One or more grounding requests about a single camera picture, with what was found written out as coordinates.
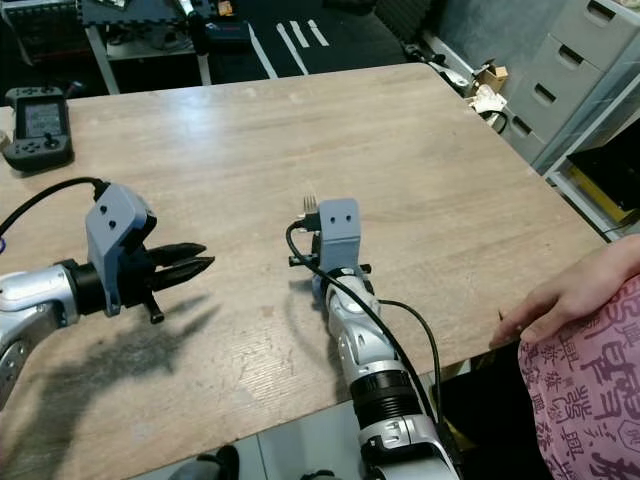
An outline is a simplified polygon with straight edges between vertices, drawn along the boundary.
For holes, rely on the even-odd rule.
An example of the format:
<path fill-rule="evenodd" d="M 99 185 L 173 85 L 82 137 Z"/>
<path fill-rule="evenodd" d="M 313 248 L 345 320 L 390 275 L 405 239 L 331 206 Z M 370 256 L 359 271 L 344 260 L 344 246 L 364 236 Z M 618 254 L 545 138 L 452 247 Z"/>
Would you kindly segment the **person's bare hand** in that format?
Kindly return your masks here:
<path fill-rule="evenodd" d="M 500 315 L 489 346 L 536 343 L 594 314 L 639 271 L 639 236 L 627 234 L 559 271 Z"/>

